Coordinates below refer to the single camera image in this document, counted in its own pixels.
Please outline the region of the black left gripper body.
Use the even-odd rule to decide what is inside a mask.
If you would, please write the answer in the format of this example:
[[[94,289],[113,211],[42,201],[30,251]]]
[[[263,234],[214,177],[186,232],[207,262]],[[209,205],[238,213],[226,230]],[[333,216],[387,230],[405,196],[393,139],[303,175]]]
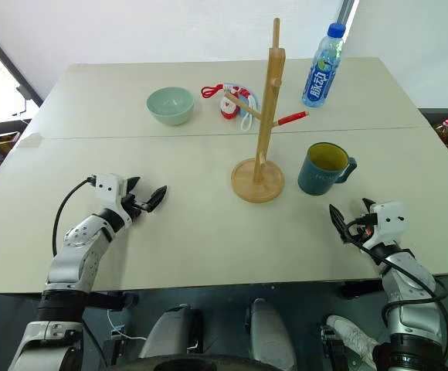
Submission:
[[[145,203],[137,203],[135,195],[132,193],[127,194],[121,200],[121,206],[131,218],[131,222],[135,222],[142,212],[148,211],[148,206]]]

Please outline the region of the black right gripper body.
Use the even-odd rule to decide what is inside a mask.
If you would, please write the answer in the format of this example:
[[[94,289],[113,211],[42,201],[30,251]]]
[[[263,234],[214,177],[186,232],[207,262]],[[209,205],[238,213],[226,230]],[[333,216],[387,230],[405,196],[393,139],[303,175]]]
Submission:
[[[349,222],[345,227],[345,235],[354,242],[365,242],[373,235],[375,214],[367,213]]]

